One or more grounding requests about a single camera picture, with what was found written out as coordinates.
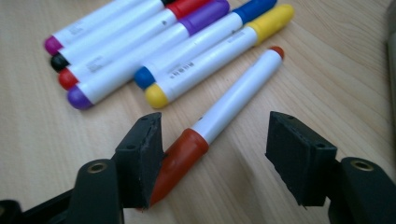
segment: yellow cap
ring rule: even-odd
[[[274,7],[256,20],[248,22],[247,26],[256,31],[258,37],[256,45],[260,45],[263,40],[285,27],[293,16],[294,8],[284,4]]]
[[[145,97],[148,101],[148,104],[153,108],[159,109],[168,105],[168,99],[166,98],[165,93],[161,90],[157,84],[152,84],[145,91]]]

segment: blue marker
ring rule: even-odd
[[[215,46],[222,39],[241,29],[245,23],[274,7],[275,4],[276,0],[252,0],[234,9],[224,18],[170,50],[147,58],[143,61],[143,66],[134,74],[134,81],[144,90],[171,69]]]

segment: white marker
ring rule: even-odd
[[[265,51],[257,62],[192,126],[192,129],[210,145],[279,68],[283,58],[284,52],[280,47],[272,47]]]
[[[161,53],[172,48],[190,35],[228,13],[227,1],[216,0],[200,7],[169,29],[151,38],[136,48],[93,74],[86,82],[80,82],[67,93],[69,103],[76,109],[87,109],[104,99],[111,92],[134,78],[141,62],[153,53]]]
[[[68,60],[69,64],[59,74],[59,82],[62,87],[69,90],[79,82],[84,82],[98,70],[113,63],[119,57],[132,51],[136,46],[143,44],[156,34],[164,31],[181,18],[189,15],[197,8],[210,0],[177,0],[166,6],[166,9],[136,25],[120,36],[84,55],[78,55],[76,59]]]
[[[163,165],[152,191],[150,206],[163,199],[206,154],[213,140],[282,64],[282,58],[283,50],[280,47],[265,51],[259,60],[165,151]]]
[[[44,48],[50,55],[55,55],[59,49],[70,46],[79,37],[87,34],[100,24],[111,21],[122,11],[133,7],[138,2],[138,0],[117,0],[107,3],[50,36],[45,40]]]
[[[292,6],[280,5],[249,22],[244,29],[149,86],[145,92],[148,103],[154,108],[168,105],[247,49],[255,44],[259,45],[264,39],[282,29],[293,14]]]
[[[132,29],[163,9],[164,4],[161,0],[142,1],[138,5],[124,11],[117,18],[100,27],[96,27],[96,29],[76,40],[67,48],[60,49],[58,54],[51,58],[50,63],[56,71],[60,71],[70,63],[81,62],[91,52],[96,51],[117,36]]]
[[[145,89],[176,66],[187,62],[205,50],[219,43],[222,39],[235,33],[242,26],[262,13],[271,9],[276,0],[252,0],[236,8],[220,20],[206,27],[198,34],[181,42],[174,48],[156,54],[143,61],[143,67],[134,75],[134,82]]]

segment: clamp jaw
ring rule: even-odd
[[[332,224],[396,223],[396,186],[376,164],[335,159],[337,147],[290,115],[271,112],[265,156],[302,206],[331,200]]]
[[[161,113],[140,118],[111,160],[90,161],[75,187],[30,210],[0,201],[0,223],[123,223],[123,208],[148,208],[163,160]]]

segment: red cap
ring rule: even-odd
[[[210,1],[211,0],[177,0],[176,2],[166,5],[166,7],[169,8],[179,20]]]
[[[184,130],[176,142],[165,151],[150,205],[163,199],[208,150],[209,144],[200,134],[193,129]]]
[[[270,49],[278,53],[282,60],[285,58],[285,51],[281,47],[273,46]]]
[[[59,73],[58,80],[61,86],[67,91],[78,84],[76,77],[67,68]]]

